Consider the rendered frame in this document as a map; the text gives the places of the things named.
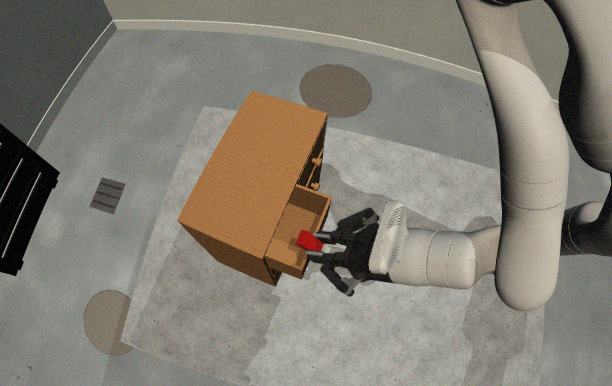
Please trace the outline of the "brown wooden chest of drawers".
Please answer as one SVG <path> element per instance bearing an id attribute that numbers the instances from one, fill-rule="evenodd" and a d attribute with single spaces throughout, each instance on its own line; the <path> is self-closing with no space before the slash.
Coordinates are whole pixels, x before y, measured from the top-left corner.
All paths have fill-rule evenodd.
<path id="1" fill-rule="evenodd" d="M 276 287 L 264 256 L 327 116 L 251 91 L 177 221 L 218 262 Z"/>

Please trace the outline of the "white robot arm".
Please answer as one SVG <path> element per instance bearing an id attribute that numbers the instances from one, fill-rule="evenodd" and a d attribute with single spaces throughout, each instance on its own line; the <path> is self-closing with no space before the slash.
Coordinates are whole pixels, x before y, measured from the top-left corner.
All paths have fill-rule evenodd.
<path id="1" fill-rule="evenodd" d="M 518 13 L 525 1 L 531 0 L 456 0 L 494 114 L 501 225 L 472 232 L 411 228 L 403 202 L 389 200 L 369 259 L 372 273 L 389 272 L 396 284 L 469 289 L 495 271 L 500 299 L 531 311 L 552 296 L 560 256 L 612 257 L 612 0 L 543 0 L 569 47 L 560 114 L 525 45 Z M 565 210 L 563 123 L 582 160 L 610 173 L 604 203 Z"/>

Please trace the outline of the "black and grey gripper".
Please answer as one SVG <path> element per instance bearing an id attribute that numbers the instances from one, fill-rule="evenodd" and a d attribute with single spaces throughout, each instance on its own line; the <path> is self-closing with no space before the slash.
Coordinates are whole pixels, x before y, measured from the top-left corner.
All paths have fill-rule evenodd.
<path id="1" fill-rule="evenodd" d="M 335 231 L 312 233 L 324 244 L 336 245 L 338 243 L 345 246 L 347 244 L 344 252 L 324 253 L 322 251 L 305 250 L 306 258 L 314 263 L 323 264 L 320 271 L 340 292 L 349 297 L 354 295 L 354 288 L 359 282 L 374 280 L 394 283 L 389 276 L 389 272 L 385 275 L 373 274 L 369 270 L 369 258 L 379 228 L 378 220 L 379 216 L 369 207 L 340 220 Z M 352 225 L 350 225 L 351 223 Z M 362 230 L 352 233 L 359 229 Z M 341 277 L 335 271 L 335 267 L 347 268 L 353 277 Z"/>

